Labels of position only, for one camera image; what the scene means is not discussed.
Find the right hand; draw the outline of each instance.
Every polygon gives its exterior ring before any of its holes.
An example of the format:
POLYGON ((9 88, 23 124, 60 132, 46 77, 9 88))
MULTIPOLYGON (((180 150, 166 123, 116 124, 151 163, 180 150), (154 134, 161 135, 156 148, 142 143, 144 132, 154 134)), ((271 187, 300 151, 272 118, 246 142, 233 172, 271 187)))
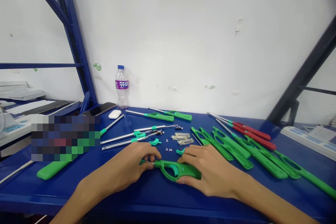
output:
POLYGON ((176 182, 192 186, 206 196, 237 199, 243 182, 250 177, 226 161, 212 145, 190 145, 177 162, 193 165, 202 178, 183 176, 176 182))

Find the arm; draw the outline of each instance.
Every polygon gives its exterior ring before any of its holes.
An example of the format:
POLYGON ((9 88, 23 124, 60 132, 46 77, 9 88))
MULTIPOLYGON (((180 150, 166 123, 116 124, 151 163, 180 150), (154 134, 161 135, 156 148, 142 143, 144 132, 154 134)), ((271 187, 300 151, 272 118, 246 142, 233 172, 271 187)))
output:
POLYGON ((184 176, 176 182, 192 186, 206 196, 237 199, 262 212, 277 224, 318 223, 250 175, 231 165, 211 145, 190 145, 185 148, 178 162, 195 166, 202 173, 202 179, 184 176))
POLYGON ((140 164, 141 159, 151 162, 155 157, 161 159, 157 148, 150 143, 134 142, 93 171, 78 184, 75 192, 58 212, 51 224, 75 224, 95 205, 107 196, 126 189, 136 182, 140 175, 154 166, 151 163, 140 164))

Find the blue metal shelf frame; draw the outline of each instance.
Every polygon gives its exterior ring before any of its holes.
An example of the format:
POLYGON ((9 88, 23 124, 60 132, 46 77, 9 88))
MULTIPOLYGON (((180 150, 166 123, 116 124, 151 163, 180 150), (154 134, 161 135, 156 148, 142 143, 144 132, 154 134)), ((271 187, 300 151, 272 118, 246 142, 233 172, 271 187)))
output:
POLYGON ((64 25, 75 63, 0 63, 0 69, 76 67, 80 84, 82 85, 83 93, 85 94, 85 100, 91 101, 91 105, 95 106, 98 103, 96 92, 93 86, 89 63, 86 57, 73 0, 46 0, 46 2, 64 25))

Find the purple bottle label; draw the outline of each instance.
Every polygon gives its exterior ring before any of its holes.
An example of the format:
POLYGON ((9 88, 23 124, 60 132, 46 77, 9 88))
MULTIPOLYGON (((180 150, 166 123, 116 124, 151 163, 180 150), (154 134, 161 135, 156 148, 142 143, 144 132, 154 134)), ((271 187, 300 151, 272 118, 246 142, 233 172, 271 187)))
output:
POLYGON ((115 86, 116 89, 128 89, 128 80, 116 80, 115 86))

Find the lighter trigger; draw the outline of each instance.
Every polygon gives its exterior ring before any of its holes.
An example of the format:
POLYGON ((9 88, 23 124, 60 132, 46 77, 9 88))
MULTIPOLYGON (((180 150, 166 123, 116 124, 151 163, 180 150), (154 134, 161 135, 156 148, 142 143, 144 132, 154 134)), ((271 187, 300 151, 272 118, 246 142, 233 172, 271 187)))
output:
POLYGON ((173 165, 173 164, 171 164, 171 165, 168 165, 168 167, 169 168, 172 168, 173 169, 173 171, 174 171, 174 177, 178 177, 179 176, 179 169, 177 168, 177 166, 176 165, 173 165))

